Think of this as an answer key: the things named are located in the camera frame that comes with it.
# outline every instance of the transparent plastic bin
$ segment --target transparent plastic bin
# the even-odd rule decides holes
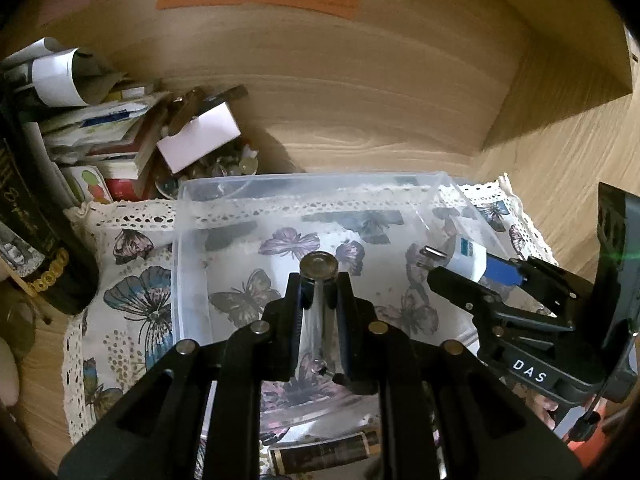
[[[442,247],[458,232],[507,257],[445,173],[197,179],[180,187],[176,211],[174,342],[210,344],[259,319],[260,302],[284,294],[299,257],[324,250],[346,254],[338,260],[352,273],[355,295],[372,301],[382,319],[396,320],[412,338],[432,344],[453,337],[469,345],[477,338],[470,316],[450,304],[434,306],[426,272],[415,265],[416,249]],[[413,321],[398,314],[405,307],[412,309]],[[423,325],[414,333],[416,320]],[[289,390],[263,387],[262,431],[308,422],[358,401],[340,386],[328,388],[305,375],[302,364],[293,382]],[[280,402],[287,395],[290,402]]]

